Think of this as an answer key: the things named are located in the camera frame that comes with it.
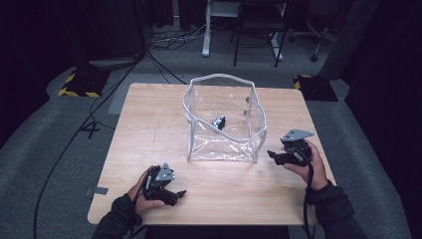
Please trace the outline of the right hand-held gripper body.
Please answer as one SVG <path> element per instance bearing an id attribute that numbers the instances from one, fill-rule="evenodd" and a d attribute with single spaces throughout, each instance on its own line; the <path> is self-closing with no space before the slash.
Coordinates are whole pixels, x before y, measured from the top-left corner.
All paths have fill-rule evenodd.
<path id="1" fill-rule="evenodd" d="M 283 144 L 284 153 L 281 156 L 282 164 L 290 163 L 299 166 L 307 166 L 310 163 L 312 151 L 305 141 L 306 137 L 314 136 L 312 131 L 292 128 L 282 138 L 289 143 Z"/>

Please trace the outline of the grey office chair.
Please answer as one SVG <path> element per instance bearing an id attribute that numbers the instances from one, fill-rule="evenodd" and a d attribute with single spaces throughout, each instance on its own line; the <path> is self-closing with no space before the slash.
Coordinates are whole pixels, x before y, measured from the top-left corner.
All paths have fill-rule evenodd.
<path id="1" fill-rule="evenodd" d="M 325 40 L 335 42 L 345 22 L 344 0 L 294 0 L 288 9 L 287 19 L 292 29 L 289 42 L 315 38 L 316 46 L 310 60 L 316 62 L 322 43 Z"/>

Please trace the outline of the black yellow striped base plate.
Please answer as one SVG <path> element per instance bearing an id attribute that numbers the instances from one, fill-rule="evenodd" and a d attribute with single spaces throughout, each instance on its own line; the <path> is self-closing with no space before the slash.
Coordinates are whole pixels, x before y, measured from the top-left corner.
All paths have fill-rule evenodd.
<path id="1" fill-rule="evenodd" d="M 100 98 L 110 71 L 87 73 L 73 70 L 59 91 L 59 96 Z"/>
<path id="2" fill-rule="evenodd" d="M 337 96 L 329 81 L 319 76 L 297 75 L 294 86 L 306 101 L 337 102 Z"/>

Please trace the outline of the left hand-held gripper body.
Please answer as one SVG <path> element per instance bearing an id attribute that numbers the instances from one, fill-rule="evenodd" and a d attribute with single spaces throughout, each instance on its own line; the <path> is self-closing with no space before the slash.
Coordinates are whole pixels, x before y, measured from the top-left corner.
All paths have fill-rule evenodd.
<path id="1" fill-rule="evenodd" d="M 152 166 L 147 171 L 145 181 L 142 183 L 143 196 L 147 200 L 161 200 L 163 202 L 166 198 L 176 198 L 176 193 L 165 188 L 174 179 L 173 170 L 167 163 L 163 163 L 162 166 Z"/>

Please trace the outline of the transparent plastic bag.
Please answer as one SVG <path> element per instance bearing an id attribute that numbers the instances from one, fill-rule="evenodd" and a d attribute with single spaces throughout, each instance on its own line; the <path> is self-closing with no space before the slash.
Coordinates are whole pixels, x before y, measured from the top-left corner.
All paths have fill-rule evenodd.
<path id="1" fill-rule="evenodd" d="M 189 160 L 258 161 L 267 119 L 253 82 L 226 74 L 194 78 L 182 103 Z M 212 123 L 217 116 L 226 118 L 222 130 Z"/>

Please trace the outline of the grey stand base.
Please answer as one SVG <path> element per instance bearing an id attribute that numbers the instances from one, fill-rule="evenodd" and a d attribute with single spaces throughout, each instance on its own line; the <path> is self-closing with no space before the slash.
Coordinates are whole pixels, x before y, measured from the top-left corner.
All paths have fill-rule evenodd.
<path id="1" fill-rule="evenodd" d="M 135 65 L 139 58 L 110 58 L 89 61 L 89 64 L 100 70 L 118 70 Z"/>

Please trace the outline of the white desk frame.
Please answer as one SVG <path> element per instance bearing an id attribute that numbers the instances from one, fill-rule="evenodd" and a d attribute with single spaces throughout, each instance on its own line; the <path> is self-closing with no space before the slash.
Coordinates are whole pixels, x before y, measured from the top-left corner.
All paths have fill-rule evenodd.
<path id="1" fill-rule="evenodd" d="M 208 58 L 210 56 L 210 44 L 211 44 L 211 22 L 216 20 L 217 17 L 228 17 L 236 18 L 238 14 L 238 6 L 240 2 L 238 0 L 207 0 L 207 6 L 205 10 L 205 34 L 202 46 L 202 57 Z M 270 37 L 270 44 L 277 62 L 283 59 L 282 53 L 278 57 L 279 43 L 277 41 L 278 34 L 274 37 Z"/>

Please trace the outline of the person's left hand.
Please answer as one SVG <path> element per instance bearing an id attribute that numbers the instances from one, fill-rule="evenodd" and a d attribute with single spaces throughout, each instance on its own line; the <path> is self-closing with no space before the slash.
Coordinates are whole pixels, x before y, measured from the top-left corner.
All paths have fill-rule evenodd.
<path id="1" fill-rule="evenodd" d="M 161 200 L 146 200 L 143 195 L 138 193 L 138 189 L 141 187 L 144 177 L 147 175 L 145 171 L 139 178 L 138 182 L 128 191 L 127 195 L 131 200 L 136 200 L 135 212 L 141 216 L 145 211 L 159 208 L 164 206 L 164 202 Z"/>

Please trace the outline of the person's right hand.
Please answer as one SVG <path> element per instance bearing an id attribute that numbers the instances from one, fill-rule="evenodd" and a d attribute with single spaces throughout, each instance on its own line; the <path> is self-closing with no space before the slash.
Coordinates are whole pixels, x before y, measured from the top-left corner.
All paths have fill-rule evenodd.
<path id="1" fill-rule="evenodd" d="M 284 168 L 290 172 L 299 175 L 303 181 L 313 190 L 318 191 L 328 185 L 328 180 L 325 173 L 324 164 L 317 147 L 307 140 L 312 155 L 311 164 L 306 167 L 286 163 Z"/>

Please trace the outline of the grey curtain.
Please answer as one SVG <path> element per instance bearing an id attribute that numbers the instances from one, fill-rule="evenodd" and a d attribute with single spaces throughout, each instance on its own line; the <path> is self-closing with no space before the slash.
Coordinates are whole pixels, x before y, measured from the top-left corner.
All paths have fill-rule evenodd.
<path id="1" fill-rule="evenodd" d="M 346 22 L 325 59 L 319 77 L 338 80 L 351 60 L 381 0 L 353 0 Z"/>

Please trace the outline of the grey tape piece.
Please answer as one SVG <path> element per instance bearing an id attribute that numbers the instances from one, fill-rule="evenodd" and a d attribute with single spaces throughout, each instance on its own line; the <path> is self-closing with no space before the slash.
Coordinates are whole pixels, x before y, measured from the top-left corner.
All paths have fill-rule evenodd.
<path id="1" fill-rule="evenodd" d="M 93 187 L 87 188 L 85 191 L 85 195 L 94 196 L 95 194 L 106 195 L 108 192 L 108 188 L 104 187 Z"/>

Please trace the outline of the black chair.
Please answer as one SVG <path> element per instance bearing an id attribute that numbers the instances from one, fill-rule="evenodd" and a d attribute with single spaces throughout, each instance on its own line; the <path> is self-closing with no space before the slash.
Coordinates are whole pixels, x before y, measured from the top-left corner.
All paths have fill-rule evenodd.
<path id="1" fill-rule="evenodd" d="M 262 34 L 268 39 L 275 57 L 275 67 L 282 58 L 282 49 L 288 26 L 282 13 L 287 0 L 242 0 L 238 7 L 237 21 L 232 33 L 236 38 L 233 66 L 237 66 L 240 48 L 247 48 L 241 44 L 242 34 Z"/>

